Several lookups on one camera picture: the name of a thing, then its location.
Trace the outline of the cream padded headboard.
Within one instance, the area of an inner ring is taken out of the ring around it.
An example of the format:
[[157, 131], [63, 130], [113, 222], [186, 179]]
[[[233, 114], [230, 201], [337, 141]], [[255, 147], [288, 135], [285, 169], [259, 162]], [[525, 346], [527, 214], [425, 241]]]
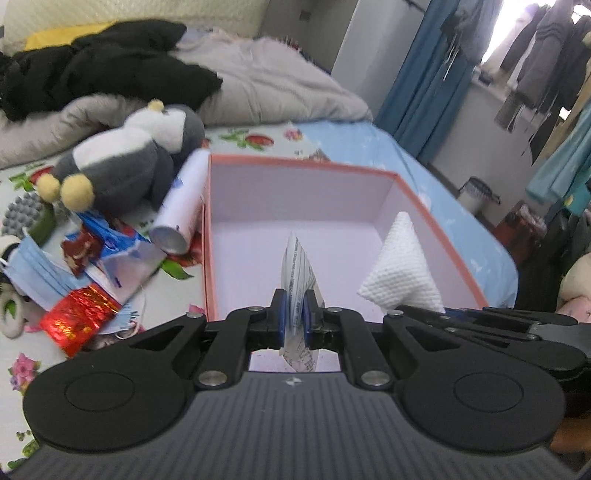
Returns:
[[233, 33], [259, 32], [266, 1], [9, 1], [2, 24], [7, 41], [20, 42], [47, 29], [157, 18], [190, 26], [221, 27]]

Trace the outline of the red foil wrapper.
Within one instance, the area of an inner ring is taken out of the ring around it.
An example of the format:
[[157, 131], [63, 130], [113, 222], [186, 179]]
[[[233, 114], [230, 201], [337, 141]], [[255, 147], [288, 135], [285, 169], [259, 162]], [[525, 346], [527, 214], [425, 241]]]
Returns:
[[47, 312], [40, 328], [68, 357], [74, 357], [122, 305], [99, 285], [72, 290]]

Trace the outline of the blue face mask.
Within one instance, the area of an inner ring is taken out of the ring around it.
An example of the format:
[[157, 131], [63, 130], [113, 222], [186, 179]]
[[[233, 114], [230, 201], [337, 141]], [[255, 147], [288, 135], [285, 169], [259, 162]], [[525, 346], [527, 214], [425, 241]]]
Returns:
[[10, 256], [6, 273], [13, 285], [30, 299], [31, 322], [25, 328], [32, 329], [37, 329], [41, 318], [68, 293], [90, 284], [88, 278], [76, 278], [57, 266], [29, 236], [21, 240]]

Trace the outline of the blue plastic snack bag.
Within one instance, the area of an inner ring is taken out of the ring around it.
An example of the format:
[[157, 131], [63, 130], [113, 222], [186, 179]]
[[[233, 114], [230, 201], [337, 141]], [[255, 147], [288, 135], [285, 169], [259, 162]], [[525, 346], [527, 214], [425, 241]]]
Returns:
[[76, 277], [86, 275], [118, 303], [126, 303], [159, 268], [166, 254], [131, 227], [111, 227], [101, 215], [78, 215], [77, 232], [61, 243]]

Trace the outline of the blue curtain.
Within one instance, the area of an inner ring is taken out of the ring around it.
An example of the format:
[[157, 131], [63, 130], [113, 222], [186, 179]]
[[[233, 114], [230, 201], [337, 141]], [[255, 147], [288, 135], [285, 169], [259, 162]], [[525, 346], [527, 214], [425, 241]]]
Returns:
[[446, 140], [490, 44], [500, 1], [432, 1], [376, 124], [424, 165]]

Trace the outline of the clear printed plastic packet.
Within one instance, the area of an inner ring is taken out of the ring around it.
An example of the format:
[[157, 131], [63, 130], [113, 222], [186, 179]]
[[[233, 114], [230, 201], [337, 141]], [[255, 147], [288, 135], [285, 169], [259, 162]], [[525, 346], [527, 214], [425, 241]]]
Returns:
[[287, 317], [284, 322], [284, 340], [280, 352], [294, 371], [314, 372], [318, 364], [318, 354], [305, 346], [304, 296], [308, 290], [311, 290], [315, 293], [315, 299], [320, 305], [324, 305], [324, 298], [308, 255], [294, 233], [290, 233], [287, 240], [280, 280], [280, 288], [287, 294]]

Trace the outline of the white paper towel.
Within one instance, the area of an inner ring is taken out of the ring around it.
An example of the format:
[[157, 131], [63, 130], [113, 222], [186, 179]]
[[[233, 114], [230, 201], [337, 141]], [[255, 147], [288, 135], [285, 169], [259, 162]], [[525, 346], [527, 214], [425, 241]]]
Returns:
[[401, 211], [358, 294], [384, 311], [402, 305], [444, 313], [442, 295], [407, 212]]

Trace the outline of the small panda plush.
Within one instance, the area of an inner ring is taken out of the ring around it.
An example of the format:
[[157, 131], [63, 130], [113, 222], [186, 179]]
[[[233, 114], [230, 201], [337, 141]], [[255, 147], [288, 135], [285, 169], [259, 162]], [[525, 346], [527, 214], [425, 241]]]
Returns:
[[30, 299], [13, 285], [6, 273], [10, 256], [20, 243], [14, 235], [1, 237], [1, 333], [9, 339], [18, 338], [31, 322]]

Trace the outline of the black puffer jacket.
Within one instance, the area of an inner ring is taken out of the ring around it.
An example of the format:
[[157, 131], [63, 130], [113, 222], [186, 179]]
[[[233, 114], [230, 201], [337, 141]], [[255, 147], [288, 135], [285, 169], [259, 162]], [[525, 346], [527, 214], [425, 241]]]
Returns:
[[115, 23], [70, 45], [1, 56], [1, 109], [11, 121], [63, 109], [93, 94], [183, 104], [194, 110], [221, 90], [222, 79], [169, 53], [186, 33], [160, 19]]

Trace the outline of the hanging clothes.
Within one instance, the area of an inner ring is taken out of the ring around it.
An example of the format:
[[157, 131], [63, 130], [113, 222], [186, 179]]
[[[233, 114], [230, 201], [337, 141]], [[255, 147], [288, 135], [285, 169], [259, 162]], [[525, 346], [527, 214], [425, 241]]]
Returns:
[[505, 32], [482, 62], [435, 169], [455, 188], [485, 182], [493, 222], [528, 195], [545, 203], [564, 194], [551, 151], [562, 111], [582, 98], [590, 62], [587, 1], [516, 1]]

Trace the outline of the grey wardrobe cabinet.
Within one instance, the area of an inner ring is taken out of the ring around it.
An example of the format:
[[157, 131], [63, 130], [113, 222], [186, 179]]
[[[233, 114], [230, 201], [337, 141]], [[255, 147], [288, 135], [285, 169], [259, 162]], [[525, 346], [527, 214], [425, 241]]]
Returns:
[[428, 9], [427, 1], [270, 1], [259, 34], [290, 40], [322, 70], [341, 69], [360, 47], [366, 58], [382, 37], [398, 30], [406, 42]]

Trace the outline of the grey duvet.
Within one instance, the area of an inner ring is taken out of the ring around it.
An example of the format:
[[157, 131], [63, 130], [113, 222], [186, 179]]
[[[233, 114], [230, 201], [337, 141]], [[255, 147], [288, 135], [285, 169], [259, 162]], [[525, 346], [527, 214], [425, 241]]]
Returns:
[[208, 127], [368, 120], [365, 101], [293, 47], [163, 20], [120, 22], [1, 57], [1, 164], [64, 151], [152, 100]]

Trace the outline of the grey white penguin plush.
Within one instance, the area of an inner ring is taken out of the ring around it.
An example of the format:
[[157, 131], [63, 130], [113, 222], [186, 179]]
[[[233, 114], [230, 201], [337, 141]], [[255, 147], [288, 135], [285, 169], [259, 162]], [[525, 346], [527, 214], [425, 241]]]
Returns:
[[153, 100], [122, 126], [95, 134], [65, 154], [39, 177], [37, 193], [75, 213], [96, 210], [119, 216], [144, 201], [157, 210], [204, 139], [197, 112]]

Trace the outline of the orange cardboard storage box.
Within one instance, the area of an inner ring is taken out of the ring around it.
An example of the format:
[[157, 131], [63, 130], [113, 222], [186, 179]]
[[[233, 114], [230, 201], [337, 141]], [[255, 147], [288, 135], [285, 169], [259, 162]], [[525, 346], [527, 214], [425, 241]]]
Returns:
[[445, 306], [488, 301], [436, 219], [396, 173], [338, 163], [213, 154], [205, 187], [204, 298], [211, 320], [269, 305], [296, 235], [330, 307], [379, 321], [356, 291], [399, 212], [410, 215]]

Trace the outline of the white spray can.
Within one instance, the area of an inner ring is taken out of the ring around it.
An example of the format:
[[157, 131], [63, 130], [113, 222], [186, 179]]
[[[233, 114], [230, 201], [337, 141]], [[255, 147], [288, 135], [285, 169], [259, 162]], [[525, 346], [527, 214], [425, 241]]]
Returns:
[[188, 252], [204, 207], [211, 153], [194, 150], [171, 184], [149, 230], [150, 241], [167, 254]]

